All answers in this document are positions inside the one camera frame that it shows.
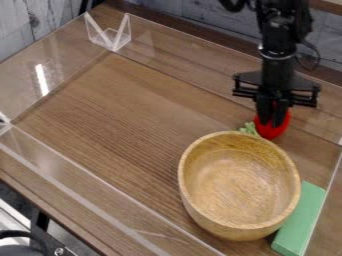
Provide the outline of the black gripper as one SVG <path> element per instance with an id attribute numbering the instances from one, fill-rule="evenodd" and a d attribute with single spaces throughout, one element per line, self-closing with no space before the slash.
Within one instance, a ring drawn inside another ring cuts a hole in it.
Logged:
<path id="1" fill-rule="evenodd" d="M 263 125 L 271 120 L 271 115 L 274 128 L 281 127 L 286 123 L 289 104 L 290 106 L 300 105 L 306 107 L 316 107 L 318 105 L 321 85 L 298 74 L 294 74 L 288 80 L 271 81 L 270 84 L 263 81 L 261 71 L 235 73 L 233 80 L 235 82 L 233 95 L 257 100 L 257 113 L 259 122 Z M 273 100 L 267 95 L 258 95 L 259 92 L 269 92 L 279 99 L 274 102 L 274 113 Z"/>

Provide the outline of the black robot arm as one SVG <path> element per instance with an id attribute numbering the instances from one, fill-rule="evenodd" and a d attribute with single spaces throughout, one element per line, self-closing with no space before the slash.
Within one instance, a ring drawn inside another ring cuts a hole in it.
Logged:
<path id="1" fill-rule="evenodd" d="M 233 95 L 251 98 L 262 125 L 281 127 L 294 105 L 316 107 L 321 85 L 296 73 L 298 45 L 313 31 L 309 0 L 257 0 L 259 71 L 237 73 Z"/>

